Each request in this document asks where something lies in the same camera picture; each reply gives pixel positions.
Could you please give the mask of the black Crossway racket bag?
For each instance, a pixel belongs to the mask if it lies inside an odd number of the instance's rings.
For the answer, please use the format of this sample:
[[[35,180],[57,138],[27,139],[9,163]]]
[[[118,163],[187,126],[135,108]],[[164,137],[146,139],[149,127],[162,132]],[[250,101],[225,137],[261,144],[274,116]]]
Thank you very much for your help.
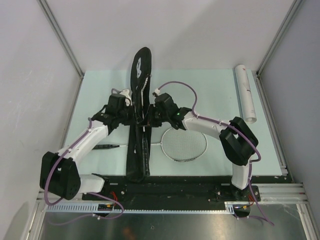
[[[145,46],[135,54],[130,72],[133,120],[129,126],[126,178],[132,183],[141,183],[150,174],[152,129],[147,127],[146,117],[150,106],[151,76],[152,53]]]

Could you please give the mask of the white shuttlecock tube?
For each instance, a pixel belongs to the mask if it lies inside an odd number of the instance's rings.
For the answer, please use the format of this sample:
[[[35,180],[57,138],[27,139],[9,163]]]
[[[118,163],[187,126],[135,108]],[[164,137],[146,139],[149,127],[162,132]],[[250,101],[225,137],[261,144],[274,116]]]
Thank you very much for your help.
[[[238,64],[234,68],[234,71],[243,119],[248,124],[254,124],[257,121],[257,116],[247,69],[243,64]]]

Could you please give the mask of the black white badminton racket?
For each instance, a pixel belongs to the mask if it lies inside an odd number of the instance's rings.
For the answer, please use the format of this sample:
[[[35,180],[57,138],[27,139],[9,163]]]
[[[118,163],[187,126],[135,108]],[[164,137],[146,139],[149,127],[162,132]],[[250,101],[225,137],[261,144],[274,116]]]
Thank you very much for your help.
[[[176,162],[190,162],[202,156],[208,146],[203,133],[189,130],[175,130],[172,159]]]

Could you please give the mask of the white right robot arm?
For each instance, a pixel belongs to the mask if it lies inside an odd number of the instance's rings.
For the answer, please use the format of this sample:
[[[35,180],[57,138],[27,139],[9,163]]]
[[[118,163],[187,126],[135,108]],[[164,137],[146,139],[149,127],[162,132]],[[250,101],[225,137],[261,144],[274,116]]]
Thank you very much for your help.
[[[148,123],[152,127],[169,123],[175,130],[193,131],[220,140],[224,153],[232,162],[232,178],[230,194],[242,201],[252,190],[252,163],[261,160],[257,150],[259,144],[251,129],[240,117],[223,122],[197,115],[194,108],[178,107],[172,97],[159,94],[156,90],[152,118]]]

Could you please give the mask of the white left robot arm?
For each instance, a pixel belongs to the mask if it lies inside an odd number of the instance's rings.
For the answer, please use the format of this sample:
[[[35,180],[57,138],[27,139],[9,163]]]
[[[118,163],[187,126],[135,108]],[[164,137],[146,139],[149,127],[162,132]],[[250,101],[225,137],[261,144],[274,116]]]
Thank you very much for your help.
[[[111,188],[105,179],[95,173],[80,174],[84,157],[119,125],[127,126],[133,120],[133,104],[129,96],[113,93],[100,111],[88,118],[88,127],[70,145],[57,152],[46,152],[41,161],[39,185],[44,199],[51,206],[48,194],[71,200],[77,194],[93,193],[98,199],[110,196]]]

